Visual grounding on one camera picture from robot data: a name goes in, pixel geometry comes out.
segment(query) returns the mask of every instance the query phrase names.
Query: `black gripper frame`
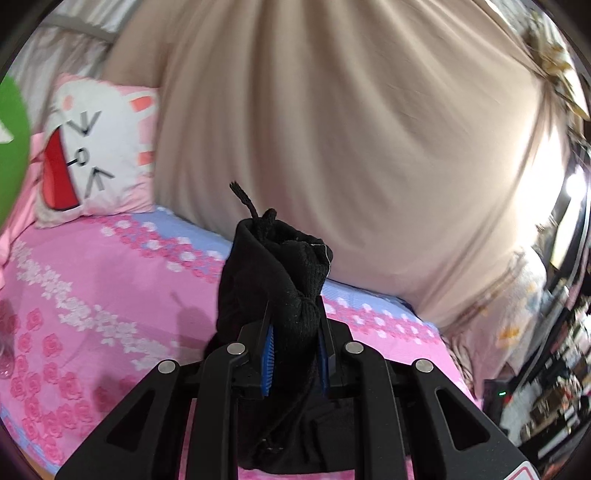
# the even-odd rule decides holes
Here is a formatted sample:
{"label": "black gripper frame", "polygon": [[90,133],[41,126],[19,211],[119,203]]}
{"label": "black gripper frame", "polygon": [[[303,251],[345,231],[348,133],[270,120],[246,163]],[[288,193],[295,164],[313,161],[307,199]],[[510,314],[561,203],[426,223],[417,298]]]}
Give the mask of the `black gripper frame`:
{"label": "black gripper frame", "polygon": [[[322,313],[319,375],[331,399],[354,398],[356,480],[505,480],[526,458],[430,361],[399,364],[353,342]],[[237,402],[261,400],[269,316],[204,362],[160,362],[107,415],[56,480],[177,480],[189,410],[187,480],[237,480]]]}

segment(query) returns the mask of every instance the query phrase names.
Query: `beige curtain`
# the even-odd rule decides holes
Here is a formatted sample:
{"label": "beige curtain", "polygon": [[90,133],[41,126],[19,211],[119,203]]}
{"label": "beige curtain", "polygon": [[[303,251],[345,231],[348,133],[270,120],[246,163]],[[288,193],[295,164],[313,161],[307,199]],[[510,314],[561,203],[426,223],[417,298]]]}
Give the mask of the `beige curtain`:
{"label": "beige curtain", "polygon": [[237,180],[439,326],[562,183],[564,105],[484,0],[145,0],[104,78],[161,87],[161,204],[231,238]]}

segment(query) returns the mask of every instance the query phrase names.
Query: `white flower pattern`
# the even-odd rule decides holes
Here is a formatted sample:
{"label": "white flower pattern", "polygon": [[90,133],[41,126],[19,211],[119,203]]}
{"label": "white flower pattern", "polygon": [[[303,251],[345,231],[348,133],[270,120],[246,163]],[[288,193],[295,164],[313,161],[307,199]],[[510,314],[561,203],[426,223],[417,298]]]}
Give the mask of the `white flower pattern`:
{"label": "white flower pattern", "polygon": [[158,240],[148,240],[146,247],[150,250],[157,250],[160,248],[160,242],[158,242]]}
{"label": "white flower pattern", "polygon": [[182,272],[183,271],[182,265],[179,265],[176,262],[167,262],[166,268],[168,268],[170,271],[173,271],[173,272]]}
{"label": "white flower pattern", "polygon": [[142,223],[142,227],[145,228],[148,232],[156,231],[156,225],[152,222],[144,222]]}
{"label": "white flower pattern", "polygon": [[115,234],[115,231],[110,226],[104,226],[100,229],[100,232],[104,236],[113,236]]}
{"label": "white flower pattern", "polygon": [[197,257],[195,257],[194,253],[191,252],[183,252],[180,254],[180,259],[183,262],[192,262],[193,260],[195,260]]}
{"label": "white flower pattern", "polygon": [[28,285],[37,284],[44,289],[42,296],[48,300],[55,298],[56,307],[65,310],[58,315],[60,322],[74,327],[78,332],[94,330],[102,334],[101,344],[111,347],[121,344],[125,353],[139,353],[140,358],[132,359],[138,371],[151,369],[158,362],[166,358],[177,358],[183,364],[201,359],[202,352],[198,349],[182,347],[178,342],[171,342],[165,346],[157,340],[151,340],[138,336],[135,322],[120,322],[117,315],[103,310],[100,305],[89,307],[85,302],[69,297],[72,291],[72,283],[60,280],[60,275],[49,266],[41,269],[39,263],[30,258],[31,249],[25,242],[17,240],[11,252],[11,261],[16,261],[19,272],[17,279]]}
{"label": "white flower pattern", "polygon": [[215,250],[208,250],[207,256],[214,258],[214,259],[218,260],[219,262],[222,262],[226,259],[226,257],[224,257],[220,252],[216,252]]}

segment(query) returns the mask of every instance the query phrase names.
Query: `pillowcase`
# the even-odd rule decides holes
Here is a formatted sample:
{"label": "pillowcase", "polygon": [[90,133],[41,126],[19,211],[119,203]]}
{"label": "pillowcase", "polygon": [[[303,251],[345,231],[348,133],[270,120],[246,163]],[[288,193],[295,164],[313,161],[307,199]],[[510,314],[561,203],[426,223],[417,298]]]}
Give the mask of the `pillowcase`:
{"label": "pillowcase", "polygon": [[157,90],[61,75],[44,131],[36,225],[149,212]]}

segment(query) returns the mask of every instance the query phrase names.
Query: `red mouth print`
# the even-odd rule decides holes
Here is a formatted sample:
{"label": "red mouth print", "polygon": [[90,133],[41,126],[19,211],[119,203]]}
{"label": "red mouth print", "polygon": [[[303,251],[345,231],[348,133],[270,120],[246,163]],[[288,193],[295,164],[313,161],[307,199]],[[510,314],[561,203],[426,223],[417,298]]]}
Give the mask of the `red mouth print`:
{"label": "red mouth print", "polygon": [[61,127],[51,134],[45,148],[42,195],[53,210],[64,212],[80,206],[61,145]]}

